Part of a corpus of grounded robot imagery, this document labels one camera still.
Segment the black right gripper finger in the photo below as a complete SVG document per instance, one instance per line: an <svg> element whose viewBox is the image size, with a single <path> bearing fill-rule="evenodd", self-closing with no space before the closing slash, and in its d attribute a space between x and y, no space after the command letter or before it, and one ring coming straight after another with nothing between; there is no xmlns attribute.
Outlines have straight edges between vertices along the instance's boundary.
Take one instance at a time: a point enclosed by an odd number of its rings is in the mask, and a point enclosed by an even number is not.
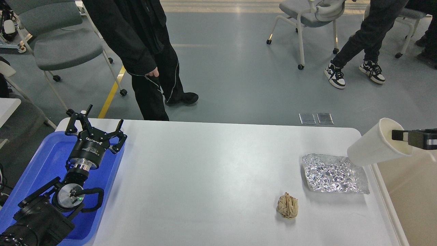
<svg viewBox="0 0 437 246"><path fill-rule="evenodd" d="M423 150L436 150L437 129L392 130L392 140L406 141Z"/></svg>

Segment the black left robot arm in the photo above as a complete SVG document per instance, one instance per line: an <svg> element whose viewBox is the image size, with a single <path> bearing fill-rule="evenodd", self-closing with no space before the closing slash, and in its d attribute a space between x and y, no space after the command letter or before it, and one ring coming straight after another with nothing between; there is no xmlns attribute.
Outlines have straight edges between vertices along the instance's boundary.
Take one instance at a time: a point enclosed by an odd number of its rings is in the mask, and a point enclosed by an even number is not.
<svg viewBox="0 0 437 246"><path fill-rule="evenodd" d="M95 234L127 135L67 111L64 133L44 139L1 210L2 246L81 246Z"/></svg>

